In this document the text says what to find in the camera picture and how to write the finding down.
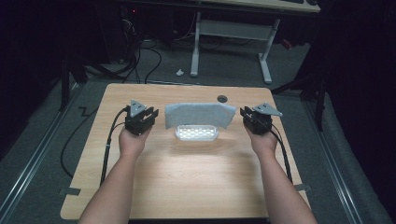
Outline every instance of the black cable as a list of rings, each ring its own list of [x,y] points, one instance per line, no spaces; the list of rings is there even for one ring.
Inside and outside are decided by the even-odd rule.
[[[153,41],[153,42],[154,42],[154,45],[153,45],[153,46],[150,46],[150,47],[144,47],[144,49],[154,49],[155,47],[157,47],[158,41],[155,40],[155,39],[144,40],[143,42],[149,42],[149,41]]]
[[[262,127],[266,128],[271,134],[273,134],[274,137],[276,138],[277,142],[280,144],[280,147],[282,148],[283,161],[285,162],[286,175],[288,176],[288,179],[290,180],[290,182],[293,183],[293,179],[291,177],[288,154],[286,152],[285,146],[283,145],[282,136],[280,135],[279,130],[277,129],[277,127],[275,127],[274,124],[272,125],[273,127],[275,127],[276,131],[278,132],[279,135],[277,135],[276,133],[274,133],[274,131],[272,131],[267,126],[265,126],[261,121],[259,121],[258,119],[256,119],[256,120],[262,125]]]
[[[190,38],[192,38],[192,37],[194,37],[194,35],[189,36],[189,37],[186,37],[186,38],[184,38],[184,39],[174,40],[173,43],[176,44],[176,45],[178,45],[178,46],[181,46],[181,47],[189,47],[189,46],[194,45],[194,43],[195,43],[193,40],[190,40]],[[188,42],[188,44],[180,44],[180,43],[178,43],[178,42],[180,42],[180,41]]]
[[[160,60],[158,61],[157,65],[156,65],[156,66],[146,75],[146,77],[145,77],[145,84],[148,84],[149,75],[151,75],[151,73],[154,72],[154,70],[157,69],[157,68],[160,66],[161,62],[163,61],[163,57],[162,57],[161,54],[160,54],[157,50],[155,50],[155,49],[146,49],[146,50],[151,50],[151,51],[155,52],[156,54],[158,54],[158,56],[160,57]]]
[[[243,43],[238,43],[238,42],[235,42],[235,41],[231,41],[229,39],[224,39],[224,42],[229,43],[229,44],[233,44],[233,45],[245,46],[245,45],[255,44],[255,43],[259,42],[259,40],[249,39],[249,40],[246,40]]]
[[[62,152],[61,152],[61,165],[62,165],[62,169],[64,169],[64,172],[70,176],[71,178],[73,178],[73,175],[67,171],[66,166],[64,165],[64,152],[67,148],[67,145],[69,144],[70,140],[73,138],[73,136],[76,134],[76,132],[79,130],[79,128],[81,128],[81,126],[85,123],[85,121],[87,121],[87,119],[89,119],[94,113],[96,113],[96,111],[99,109],[99,107],[97,107],[96,109],[94,109],[91,114],[89,114],[78,126],[77,128],[72,132],[72,134],[69,136],[69,138],[67,139],[67,141],[64,143],[64,147],[62,148]]]
[[[100,185],[103,184],[103,182],[105,181],[105,178],[106,178],[108,154],[110,152],[110,144],[111,144],[111,135],[113,134],[113,131],[116,128],[116,122],[119,119],[120,114],[122,114],[123,112],[128,112],[129,108],[130,107],[127,105],[125,108],[120,110],[120,112],[114,118],[113,124],[111,125],[110,132],[108,134],[108,138],[107,138],[107,142],[106,142],[105,156],[103,158],[103,168],[102,168],[102,176],[100,179]]]
[[[192,17],[190,29],[189,29],[189,30],[187,31],[187,33],[186,33],[185,35],[183,35],[182,37],[177,38],[177,39],[174,39],[174,42],[176,42],[176,41],[178,41],[178,40],[183,40],[183,39],[186,39],[186,38],[190,38],[191,36],[195,36],[195,35],[191,35],[191,31],[192,31],[192,28],[194,27],[194,24],[196,23],[196,22],[195,22],[196,18],[197,18],[197,13],[195,12],[195,13],[194,13],[194,16]]]
[[[139,39],[140,39],[141,35],[142,35],[142,33],[140,32],[136,36],[134,36],[134,38],[136,38],[137,40],[135,42],[132,40],[133,43],[128,47],[126,58],[130,58],[130,61],[125,67],[123,67],[117,71],[109,71],[108,69],[104,68],[101,64],[92,63],[85,58],[79,57],[79,59],[84,64],[90,65],[95,70],[97,70],[99,73],[93,72],[92,70],[88,69],[87,67],[85,67],[85,71],[89,74],[94,75],[94,76],[105,75],[107,77],[111,77],[111,78],[115,78],[115,79],[124,79],[124,77],[121,77],[119,75],[130,70],[130,69],[134,69],[134,67],[136,66],[136,58],[134,56],[134,52],[137,48],[140,48],[141,42],[139,41]]]
[[[126,80],[128,79],[128,77],[132,74],[132,72],[136,69],[137,66],[137,59],[136,57],[134,57],[134,67],[131,68],[131,70],[129,71],[129,73],[125,76],[125,78],[123,79],[122,83],[125,83]]]
[[[140,76],[137,73],[137,68],[134,69],[134,76],[136,77],[136,83],[140,84]]]
[[[223,42],[224,42],[224,38],[221,37],[221,38],[220,38],[220,41],[219,41],[219,43],[218,43],[218,45],[215,46],[214,48],[206,48],[206,47],[203,47],[201,43],[200,43],[199,46],[200,46],[201,49],[218,49],[219,47],[222,46]]]
[[[118,128],[120,125],[122,125],[122,124],[124,124],[124,123],[125,123],[125,122],[121,122],[121,123],[117,124],[116,126],[114,126],[113,132],[114,132],[114,130],[115,130],[116,128]]]

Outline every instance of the white desk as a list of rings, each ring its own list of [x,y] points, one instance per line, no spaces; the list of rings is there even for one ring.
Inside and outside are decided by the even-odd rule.
[[[198,2],[198,4],[201,4],[201,2],[232,4],[244,7],[265,7],[307,13],[320,12],[320,8],[318,6],[310,6],[306,2],[303,4],[298,4],[280,0],[201,0]],[[195,28],[195,43],[191,61],[191,76],[198,76],[200,35],[217,35],[266,41],[263,52],[259,54],[259,62],[262,67],[262,75],[264,77],[265,83],[271,84],[272,79],[266,60],[274,41],[279,23],[280,19],[276,19],[272,25],[268,26],[239,22],[201,20],[201,13],[198,12]]]

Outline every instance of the forearm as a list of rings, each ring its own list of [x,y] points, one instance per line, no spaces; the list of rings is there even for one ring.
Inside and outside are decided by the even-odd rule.
[[[317,223],[303,197],[291,184],[274,152],[259,157],[265,201],[272,223]]]
[[[127,223],[132,206],[135,160],[119,158],[94,194],[79,223]]]

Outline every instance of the gray carpet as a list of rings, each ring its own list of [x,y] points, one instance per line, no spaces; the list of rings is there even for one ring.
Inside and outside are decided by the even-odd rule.
[[[146,47],[150,45],[152,46],[153,42],[145,43]],[[236,45],[232,43],[223,44],[218,49],[203,49],[199,76],[190,77],[191,46],[174,45],[170,48],[158,44],[153,49],[161,53],[162,62],[148,80],[149,83],[158,84],[173,82],[273,89],[294,79],[294,75],[309,49],[308,46],[303,46],[286,50],[279,45],[274,45],[268,58],[274,82],[268,86],[263,83],[261,69],[257,61],[256,51],[260,51],[260,45],[260,42],[243,47],[238,45],[236,51],[233,51],[233,47]],[[216,46],[216,44],[206,44],[203,47],[214,48]],[[155,52],[141,50],[141,59],[137,66],[140,80],[144,80],[144,75],[157,64],[158,60],[159,56]],[[109,67],[116,69],[120,66],[113,64]],[[176,75],[178,69],[182,69],[185,75],[178,77]],[[91,76],[90,81],[84,87],[80,87],[82,88],[81,93],[71,105],[58,132],[53,135],[47,155],[13,210],[8,223],[75,223],[75,221],[62,220],[59,215],[64,201],[64,195],[59,193],[60,189],[67,188],[71,181],[61,167],[61,151],[67,138],[85,119],[82,116],[82,109],[79,107],[84,106],[87,108],[86,114],[91,113],[99,106],[106,85],[111,82],[115,81]],[[136,82],[135,73],[131,74],[127,82]],[[1,161],[0,202],[6,199],[51,121],[55,118],[60,106],[60,93],[60,84],[58,84],[47,100],[33,114],[18,142]],[[304,103],[300,102],[294,91],[276,95],[275,100],[277,108],[285,115],[282,122],[302,180],[311,186],[307,195],[318,222],[349,223],[347,213],[334,187],[332,177],[329,175],[316,129],[311,124],[311,118],[306,112]],[[93,119],[94,116],[82,125],[65,150],[64,163],[72,173],[78,164]],[[323,128],[337,165],[360,210],[362,221],[364,223],[391,223],[343,136],[329,98],[326,99]]]

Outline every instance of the wrist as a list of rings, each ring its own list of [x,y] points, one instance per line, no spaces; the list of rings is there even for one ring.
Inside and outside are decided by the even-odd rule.
[[[121,153],[120,157],[119,157],[119,160],[131,163],[131,164],[134,165],[138,158],[139,158],[139,156],[135,155],[135,154]]]
[[[137,160],[137,158],[142,153],[144,147],[140,146],[128,146],[120,148],[120,157],[125,157],[133,160]]]
[[[257,157],[260,161],[271,160],[276,158],[275,152],[270,148],[262,148],[255,150]]]

